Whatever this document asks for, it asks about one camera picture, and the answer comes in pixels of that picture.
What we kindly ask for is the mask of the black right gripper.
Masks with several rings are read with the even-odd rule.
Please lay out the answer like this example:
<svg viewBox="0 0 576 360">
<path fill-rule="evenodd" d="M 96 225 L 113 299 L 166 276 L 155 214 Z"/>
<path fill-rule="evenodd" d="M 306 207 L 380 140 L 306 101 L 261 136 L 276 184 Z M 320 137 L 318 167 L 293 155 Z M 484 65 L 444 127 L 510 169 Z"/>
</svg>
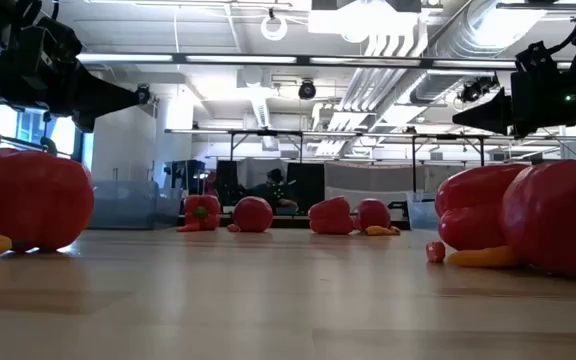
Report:
<svg viewBox="0 0 576 360">
<path fill-rule="evenodd" d="M 576 75 L 557 73 L 537 77 L 511 75 L 511 97 L 505 89 L 488 102 L 452 117 L 457 125 L 523 138 L 538 128 L 576 125 Z"/>
</svg>

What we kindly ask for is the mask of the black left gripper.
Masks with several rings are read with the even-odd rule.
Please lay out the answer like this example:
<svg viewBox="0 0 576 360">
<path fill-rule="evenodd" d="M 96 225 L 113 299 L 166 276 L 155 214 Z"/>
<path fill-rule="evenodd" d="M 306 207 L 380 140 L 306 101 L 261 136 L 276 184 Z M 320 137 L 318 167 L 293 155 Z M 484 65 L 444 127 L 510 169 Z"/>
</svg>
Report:
<svg viewBox="0 0 576 360">
<path fill-rule="evenodd" d="M 82 132 L 93 132 L 98 117 L 141 104 L 141 90 L 128 90 L 93 76 L 76 52 L 41 54 L 36 68 L 25 74 L 13 55 L 0 55 L 0 104 L 42 108 L 71 116 Z"/>
</svg>

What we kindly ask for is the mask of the red bell pepper green stem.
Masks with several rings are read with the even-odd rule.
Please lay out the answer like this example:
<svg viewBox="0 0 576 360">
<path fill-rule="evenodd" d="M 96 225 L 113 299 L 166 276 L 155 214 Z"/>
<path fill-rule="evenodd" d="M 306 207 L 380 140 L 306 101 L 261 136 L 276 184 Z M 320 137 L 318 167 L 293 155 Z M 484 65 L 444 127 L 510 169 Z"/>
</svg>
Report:
<svg viewBox="0 0 576 360">
<path fill-rule="evenodd" d="M 190 195 L 184 202 L 185 224 L 199 223 L 200 231 L 217 229 L 220 213 L 221 205 L 214 195 Z"/>
</svg>

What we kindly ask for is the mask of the small red strawberry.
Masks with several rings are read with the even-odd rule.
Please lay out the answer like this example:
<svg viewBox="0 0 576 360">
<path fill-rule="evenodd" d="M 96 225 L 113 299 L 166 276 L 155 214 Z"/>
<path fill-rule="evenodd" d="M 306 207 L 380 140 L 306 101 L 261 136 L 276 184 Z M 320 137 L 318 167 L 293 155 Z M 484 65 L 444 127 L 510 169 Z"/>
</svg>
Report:
<svg viewBox="0 0 576 360">
<path fill-rule="evenodd" d="M 433 264 L 441 264 L 446 256 L 446 247 L 443 242 L 429 242 L 425 247 L 427 261 Z"/>
</svg>

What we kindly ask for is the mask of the red tomato with green calyx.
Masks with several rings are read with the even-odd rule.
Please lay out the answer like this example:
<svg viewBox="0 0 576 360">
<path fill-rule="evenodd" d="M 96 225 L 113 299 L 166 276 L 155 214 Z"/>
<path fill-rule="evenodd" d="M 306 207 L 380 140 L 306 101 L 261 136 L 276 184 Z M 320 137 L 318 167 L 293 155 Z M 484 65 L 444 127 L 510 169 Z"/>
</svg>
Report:
<svg viewBox="0 0 576 360">
<path fill-rule="evenodd" d="M 233 222 L 241 232 L 264 232 L 272 224 L 273 211 L 263 198 L 242 198 L 233 210 Z"/>
</svg>

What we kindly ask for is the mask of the black spotlight cluster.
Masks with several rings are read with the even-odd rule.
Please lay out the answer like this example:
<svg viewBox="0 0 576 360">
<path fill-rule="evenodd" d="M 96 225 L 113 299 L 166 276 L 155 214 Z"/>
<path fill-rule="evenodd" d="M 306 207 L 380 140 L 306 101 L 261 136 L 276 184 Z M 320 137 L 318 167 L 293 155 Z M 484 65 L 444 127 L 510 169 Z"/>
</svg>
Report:
<svg viewBox="0 0 576 360">
<path fill-rule="evenodd" d="M 496 75 L 476 77 L 463 85 L 462 90 L 457 95 L 457 99 L 462 103 L 473 103 L 498 88 L 499 85 Z"/>
</svg>

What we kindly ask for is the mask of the black light stand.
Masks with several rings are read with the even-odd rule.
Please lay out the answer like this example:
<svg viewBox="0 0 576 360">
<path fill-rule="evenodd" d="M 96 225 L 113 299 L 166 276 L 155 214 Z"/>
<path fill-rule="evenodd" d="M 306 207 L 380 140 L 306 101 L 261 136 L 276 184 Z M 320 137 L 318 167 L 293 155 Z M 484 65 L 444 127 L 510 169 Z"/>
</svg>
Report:
<svg viewBox="0 0 576 360">
<path fill-rule="evenodd" d="M 55 142 L 47 134 L 48 124 L 52 121 L 51 114 L 49 112 L 45 112 L 43 114 L 42 121 L 44 123 L 43 135 L 40 138 L 40 144 L 42 146 L 42 149 L 44 152 L 46 152 L 48 154 L 51 154 L 53 156 L 57 156 L 58 155 L 57 146 L 56 146 Z"/>
</svg>

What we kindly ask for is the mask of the clear bluish plastic bin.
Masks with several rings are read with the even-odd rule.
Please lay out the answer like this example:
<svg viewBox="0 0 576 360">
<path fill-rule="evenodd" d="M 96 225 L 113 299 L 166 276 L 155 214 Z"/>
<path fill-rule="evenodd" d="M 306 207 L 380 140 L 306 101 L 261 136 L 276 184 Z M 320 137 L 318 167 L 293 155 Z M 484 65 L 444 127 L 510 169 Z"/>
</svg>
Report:
<svg viewBox="0 0 576 360">
<path fill-rule="evenodd" d="M 89 229 L 153 230 L 177 225 L 181 196 L 154 181 L 93 182 Z"/>
</svg>

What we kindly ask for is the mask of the dark equipment cart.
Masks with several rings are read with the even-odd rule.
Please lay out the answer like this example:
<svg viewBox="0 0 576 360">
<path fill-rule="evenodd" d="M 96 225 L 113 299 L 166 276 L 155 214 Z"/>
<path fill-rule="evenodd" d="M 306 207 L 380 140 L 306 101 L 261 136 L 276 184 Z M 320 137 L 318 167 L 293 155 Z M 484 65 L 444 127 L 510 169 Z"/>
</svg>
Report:
<svg viewBox="0 0 576 360">
<path fill-rule="evenodd" d="M 207 177 L 205 163 L 198 160 L 166 162 L 164 187 L 182 196 L 202 195 Z"/>
</svg>

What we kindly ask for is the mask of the white ceiling pipes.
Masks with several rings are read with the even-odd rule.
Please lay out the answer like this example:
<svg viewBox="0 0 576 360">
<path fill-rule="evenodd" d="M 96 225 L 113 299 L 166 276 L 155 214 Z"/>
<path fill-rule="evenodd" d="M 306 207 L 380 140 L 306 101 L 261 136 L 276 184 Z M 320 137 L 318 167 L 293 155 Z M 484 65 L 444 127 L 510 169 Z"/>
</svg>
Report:
<svg viewBox="0 0 576 360">
<path fill-rule="evenodd" d="M 404 35 L 371 35 L 365 55 L 373 57 L 417 57 L 423 52 L 427 44 L 427 21 L 419 18 L 417 24 Z M 385 96 L 388 88 L 397 81 L 397 77 L 397 69 L 357 69 L 336 109 L 351 112 L 374 110 L 378 101 Z"/>
</svg>

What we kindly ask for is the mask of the white sheet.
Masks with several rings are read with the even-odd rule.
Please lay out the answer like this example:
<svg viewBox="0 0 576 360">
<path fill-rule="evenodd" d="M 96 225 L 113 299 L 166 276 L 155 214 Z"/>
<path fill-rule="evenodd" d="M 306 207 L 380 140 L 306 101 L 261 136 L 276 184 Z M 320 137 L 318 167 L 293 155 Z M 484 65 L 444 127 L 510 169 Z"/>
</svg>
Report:
<svg viewBox="0 0 576 360">
<path fill-rule="evenodd" d="M 379 165 L 358 162 L 325 162 L 325 199 L 343 196 L 352 210 L 362 200 L 377 199 L 384 205 L 406 202 L 408 193 L 435 193 L 428 168 L 410 165 Z"/>
</svg>

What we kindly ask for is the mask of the person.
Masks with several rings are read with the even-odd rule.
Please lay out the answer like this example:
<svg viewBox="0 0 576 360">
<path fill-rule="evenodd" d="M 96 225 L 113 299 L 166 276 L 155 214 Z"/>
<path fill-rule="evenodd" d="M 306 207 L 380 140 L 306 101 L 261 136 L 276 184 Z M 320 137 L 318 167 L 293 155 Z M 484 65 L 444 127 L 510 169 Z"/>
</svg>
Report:
<svg viewBox="0 0 576 360">
<path fill-rule="evenodd" d="M 294 215 L 298 210 L 298 204 L 289 193 L 279 168 L 269 171 L 266 181 L 248 189 L 246 195 L 264 199 L 274 215 Z"/>
</svg>

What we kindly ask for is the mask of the black metal frame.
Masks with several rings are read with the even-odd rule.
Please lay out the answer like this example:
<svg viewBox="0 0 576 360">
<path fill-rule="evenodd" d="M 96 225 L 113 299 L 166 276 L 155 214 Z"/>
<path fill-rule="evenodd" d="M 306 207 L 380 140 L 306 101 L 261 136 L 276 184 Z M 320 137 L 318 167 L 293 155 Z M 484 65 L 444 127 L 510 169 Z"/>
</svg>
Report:
<svg viewBox="0 0 576 360">
<path fill-rule="evenodd" d="M 478 140 L 480 145 L 475 147 L 475 150 L 480 152 L 480 165 L 485 165 L 485 157 L 483 155 L 484 143 L 486 139 L 489 139 L 487 135 L 468 135 L 468 134 L 451 134 L 451 133 L 437 133 L 437 134 L 424 134 L 424 133 L 373 133 L 373 132 L 343 132 L 343 131 L 300 131 L 300 130 L 276 130 L 276 129 L 165 129 L 166 134 L 188 134 L 188 135 L 228 135 L 229 136 L 229 156 L 228 159 L 232 161 L 234 159 L 234 150 L 237 148 L 238 144 L 234 143 L 234 139 L 237 135 L 243 135 L 243 139 L 250 135 L 257 137 L 286 137 L 288 140 L 292 140 L 293 137 L 299 139 L 299 143 L 294 143 L 294 147 L 299 152 L 297 160 L 302 163 L 304 139 L 305 138 L 340 138 L 340 139 L 355 139 L 355 138 L 375 138 L 375 139 L 396 139 L 396 140 L 409 140 L 412 145 L 412 187 L 414 191 L 417 191 L 416 187 L 416 152 L 417 148 L 415 146 L 417 139 L 433 139 L 442 141 L 456 141 L 456 140 Z"/>
</svg>

